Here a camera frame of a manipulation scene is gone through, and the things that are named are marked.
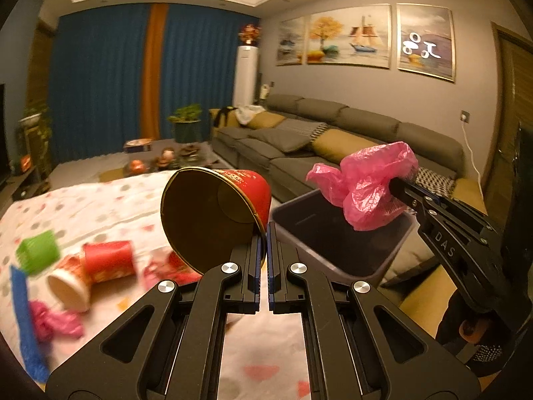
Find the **pink plastic bag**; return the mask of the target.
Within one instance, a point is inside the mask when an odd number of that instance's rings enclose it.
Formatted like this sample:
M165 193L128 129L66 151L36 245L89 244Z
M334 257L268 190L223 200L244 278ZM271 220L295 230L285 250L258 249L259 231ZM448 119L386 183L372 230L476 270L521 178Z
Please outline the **pink plastic bag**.
M55 337L74 340L85 334L80 315L70 310L55 312L44 302L29 301L33 330L39 343L49 343Z
M405 142L374 145L349 154L334 168L316 163L306 175L323 197L342 209L344 218L356 231L386 226L407 210L392 195L388 185L399 178L413 182L418 160Z

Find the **red paper cup gold rim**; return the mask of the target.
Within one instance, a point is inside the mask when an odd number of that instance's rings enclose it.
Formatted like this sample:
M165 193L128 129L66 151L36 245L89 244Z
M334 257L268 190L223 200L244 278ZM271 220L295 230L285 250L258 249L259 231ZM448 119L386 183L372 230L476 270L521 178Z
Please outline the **red paper cup gold rim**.
M203 275L235 247L265 237L270 206L270 186L257 172L185 167L166 183L160 215L176 255Z

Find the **cream red paper bowl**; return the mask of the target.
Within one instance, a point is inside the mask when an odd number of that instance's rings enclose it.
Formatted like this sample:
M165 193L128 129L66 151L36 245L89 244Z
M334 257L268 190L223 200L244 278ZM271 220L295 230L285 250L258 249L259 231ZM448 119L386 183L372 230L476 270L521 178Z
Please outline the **cream red paper bowl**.
M92 281L78 255L65 256L47 276L52 294L66 310L87 312L90 307Z

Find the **blue foam net sleeve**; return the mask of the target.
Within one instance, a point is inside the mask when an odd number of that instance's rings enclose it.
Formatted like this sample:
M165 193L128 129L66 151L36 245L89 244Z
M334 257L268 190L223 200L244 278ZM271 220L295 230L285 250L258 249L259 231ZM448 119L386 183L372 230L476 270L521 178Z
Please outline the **blue foam net sleeve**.
M14 314L19 328L19 348L24 367L33 381L45 384L50 376L50 371L34 332L28 300L27 278L24 272L11 265L10 279Z

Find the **red crumpled wrapper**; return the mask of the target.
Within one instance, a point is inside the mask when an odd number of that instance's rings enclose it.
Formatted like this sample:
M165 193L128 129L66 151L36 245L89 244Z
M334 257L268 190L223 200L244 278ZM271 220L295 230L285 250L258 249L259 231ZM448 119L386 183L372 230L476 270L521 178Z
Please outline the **red crumpled wrapper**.
M150 253L147 265L140 271L142 286L149 290L163 280L172 280L179 286L192 284L201 274L186 265L170 247L160 247Z

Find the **yellow sofa cushion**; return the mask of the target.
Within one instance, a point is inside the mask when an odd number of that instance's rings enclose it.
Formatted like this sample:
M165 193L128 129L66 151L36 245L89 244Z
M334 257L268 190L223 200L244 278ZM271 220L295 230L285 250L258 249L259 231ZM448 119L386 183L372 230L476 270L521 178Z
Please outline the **yellow sofa cushion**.
M328 129L312 142L312 149L321 158L340 163L344 157L374 145L376 143L358 135L340 129Z

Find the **red paper cup lying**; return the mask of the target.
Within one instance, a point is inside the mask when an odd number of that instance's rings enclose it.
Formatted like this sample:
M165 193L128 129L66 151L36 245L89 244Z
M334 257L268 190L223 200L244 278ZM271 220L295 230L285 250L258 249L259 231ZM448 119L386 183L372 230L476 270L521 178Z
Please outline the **red paper cup lying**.
M84 244L80 261L93 284L136 274L130 241Z

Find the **grey sectional sofa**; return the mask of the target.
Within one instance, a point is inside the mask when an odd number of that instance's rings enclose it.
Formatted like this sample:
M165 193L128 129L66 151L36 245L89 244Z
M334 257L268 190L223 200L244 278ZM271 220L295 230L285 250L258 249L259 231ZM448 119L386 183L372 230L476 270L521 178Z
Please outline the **grey sectional sofa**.
M363 148L402 141L423 172L419 184L485 209L478 183L464 176L461 144L393 117L334 101L274 94L265 111L248 124L241 124L235 111L229 111L213 131L214 152L239 169L261 174L281 202L314 189L306 175L316 163L337 167L344 157Z

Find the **right painting with glare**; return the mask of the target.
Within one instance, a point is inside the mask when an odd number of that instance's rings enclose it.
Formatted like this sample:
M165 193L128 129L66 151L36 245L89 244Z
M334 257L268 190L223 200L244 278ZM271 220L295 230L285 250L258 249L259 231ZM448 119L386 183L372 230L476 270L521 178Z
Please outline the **right painting with glare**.
M397 4L397 68L455 82L454 25L449 8Z

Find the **potted green plant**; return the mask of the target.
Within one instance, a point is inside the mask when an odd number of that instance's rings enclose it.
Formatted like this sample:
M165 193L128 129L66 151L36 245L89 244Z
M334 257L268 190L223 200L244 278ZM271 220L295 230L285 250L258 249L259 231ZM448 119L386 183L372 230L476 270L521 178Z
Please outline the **potted green plant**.
M202 107L193 103L174 110L167 120L171 123L174 141L178 144L192 144L202 141Z

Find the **sailboat tree painting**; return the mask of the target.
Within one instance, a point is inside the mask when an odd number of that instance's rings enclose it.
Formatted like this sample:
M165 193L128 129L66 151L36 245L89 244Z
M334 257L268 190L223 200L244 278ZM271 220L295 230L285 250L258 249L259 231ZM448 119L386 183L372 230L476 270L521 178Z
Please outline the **sailboat tree painting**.
M390 67L391 6L345 7L310 16L306 37L310 65Z

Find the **small left landscape painting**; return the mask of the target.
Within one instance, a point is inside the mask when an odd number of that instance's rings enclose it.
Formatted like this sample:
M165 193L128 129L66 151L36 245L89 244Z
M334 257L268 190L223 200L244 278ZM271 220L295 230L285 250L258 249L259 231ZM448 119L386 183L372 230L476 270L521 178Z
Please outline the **small left landscape painting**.
M300 65L304 46L305 20L303 17L281 21L278 24L276 65Z

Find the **green foam net sleeve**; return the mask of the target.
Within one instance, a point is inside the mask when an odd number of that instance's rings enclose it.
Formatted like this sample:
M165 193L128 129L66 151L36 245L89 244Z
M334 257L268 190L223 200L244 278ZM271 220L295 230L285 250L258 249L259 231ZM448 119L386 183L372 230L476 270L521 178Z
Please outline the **green foam net sleeve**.
M15 254L20 269L26 275L39 275L61 258L55 234L51 230L23 239Z

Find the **orange curtain strip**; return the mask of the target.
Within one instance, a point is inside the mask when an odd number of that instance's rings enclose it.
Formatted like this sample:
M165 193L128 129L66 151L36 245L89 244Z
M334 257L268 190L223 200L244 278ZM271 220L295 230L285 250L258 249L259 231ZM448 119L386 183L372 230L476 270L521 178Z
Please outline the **orange curtain strip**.
M152 4L146 24L140 93L140 134L159 139L160 91L168 4Z

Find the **blue curtain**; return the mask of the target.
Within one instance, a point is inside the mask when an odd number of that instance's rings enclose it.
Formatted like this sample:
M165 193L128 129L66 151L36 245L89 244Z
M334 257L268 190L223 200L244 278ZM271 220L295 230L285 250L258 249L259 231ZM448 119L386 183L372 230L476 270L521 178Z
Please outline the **blue curtain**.
M60 163L173 135L168 117L231 104L239 34L259 18L183 4L110 5L64 15L52 49L48 102Z

